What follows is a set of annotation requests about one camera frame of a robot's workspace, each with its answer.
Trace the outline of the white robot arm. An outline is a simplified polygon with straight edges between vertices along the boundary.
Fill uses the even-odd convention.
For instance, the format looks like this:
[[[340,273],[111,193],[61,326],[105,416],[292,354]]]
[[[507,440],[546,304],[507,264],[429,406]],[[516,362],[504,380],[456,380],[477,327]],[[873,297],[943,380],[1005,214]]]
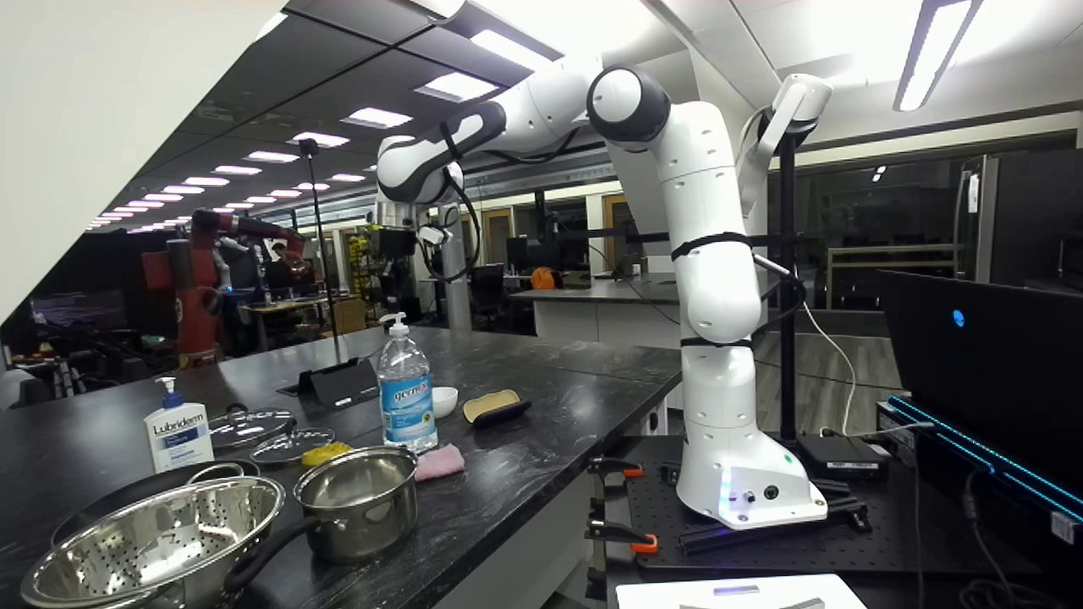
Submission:
[[[469,102],[437,135],[386,135],[377,181],[392,204],[429,204],[446,187],[450,162],[469,152],[535,155],[579,120],[609,150],[642,159],[647,204],[662,207],[682,297],[682,503],[730,530],[824,521],[826,494],[756,419],[752,334],[766,304],[719,106],[675,102],[632,67],[563,57],[494,97]]]

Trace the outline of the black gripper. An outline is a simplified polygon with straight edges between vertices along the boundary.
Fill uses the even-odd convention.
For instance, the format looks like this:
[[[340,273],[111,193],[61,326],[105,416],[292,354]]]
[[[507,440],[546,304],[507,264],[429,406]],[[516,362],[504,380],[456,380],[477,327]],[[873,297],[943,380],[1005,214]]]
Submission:
[[[398,225],[382,225],[377,232],[377,256],[378,259],[402,259],[418,253],[418,232]]]

